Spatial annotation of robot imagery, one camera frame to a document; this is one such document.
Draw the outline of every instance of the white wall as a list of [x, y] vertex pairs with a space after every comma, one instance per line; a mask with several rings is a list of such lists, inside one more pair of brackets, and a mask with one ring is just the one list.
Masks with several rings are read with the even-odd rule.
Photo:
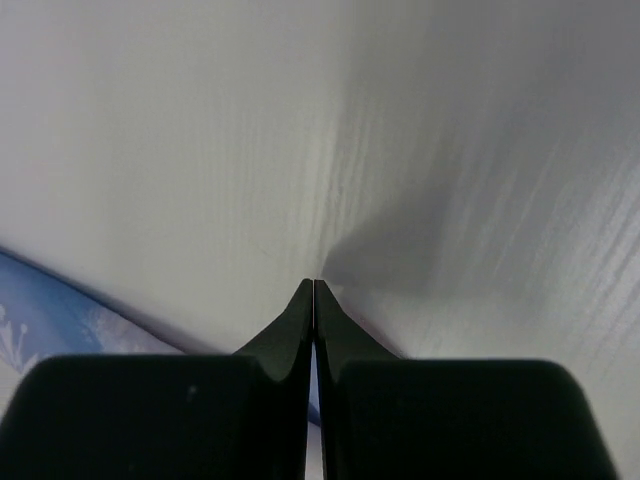
[[323, 272], [409, 355], [564, 363], [640, 477], [639, 20], [4, 0], [0, 246], [225, 351]]

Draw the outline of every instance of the white snowflake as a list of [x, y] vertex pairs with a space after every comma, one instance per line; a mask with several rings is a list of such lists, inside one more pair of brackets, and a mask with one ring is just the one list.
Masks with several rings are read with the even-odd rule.
[[19, 373], [28, 372], [38, 362], [38, 354], [34, 354], [26, 362], [22, 360], [22, 343], [29, 328], [23, 323], [20, 325], [18, 343], [13, 342], [13, 326], [5, 320], [6, 310], [0, 305], [0, 357], [15, 368]]
[[89, 312], [85, 325], [105, 353], [178, 353], [175, 348], [103, 307]]

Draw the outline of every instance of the blue fabric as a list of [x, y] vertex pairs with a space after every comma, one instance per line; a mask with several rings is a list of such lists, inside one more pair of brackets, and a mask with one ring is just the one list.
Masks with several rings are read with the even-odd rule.
[[0, 254], [0, 357], [20, 373], [74, 353], [180, 353], [86, 295]]

